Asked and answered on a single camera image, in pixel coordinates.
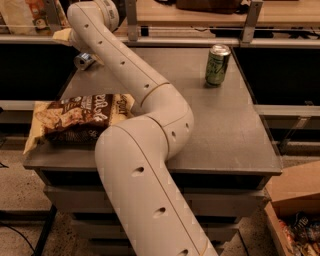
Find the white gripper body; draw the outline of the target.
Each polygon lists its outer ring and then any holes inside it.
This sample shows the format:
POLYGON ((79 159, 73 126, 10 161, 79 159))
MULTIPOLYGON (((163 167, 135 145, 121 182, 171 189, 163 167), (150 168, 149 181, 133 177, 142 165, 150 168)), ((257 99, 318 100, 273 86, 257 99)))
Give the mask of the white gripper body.
POLYGON ((70 44, 80 52, 87 52, 87 44, 82 40, 82 38, 75 32, 72 31, 69 36, 70 44))

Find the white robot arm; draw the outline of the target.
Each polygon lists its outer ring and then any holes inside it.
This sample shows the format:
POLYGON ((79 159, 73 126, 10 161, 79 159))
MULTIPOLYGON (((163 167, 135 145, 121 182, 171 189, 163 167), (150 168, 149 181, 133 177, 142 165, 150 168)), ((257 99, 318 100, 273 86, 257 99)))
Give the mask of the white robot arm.
POLYGON ((69 28, 53 38, 94 53, 140 106, 141 115, 107 128, 95 147, 97 170, 137 256, 218 256, 166 162, 194 127, 189 104, 161 74, 113 34, 112 0, 73 3, 69 28))

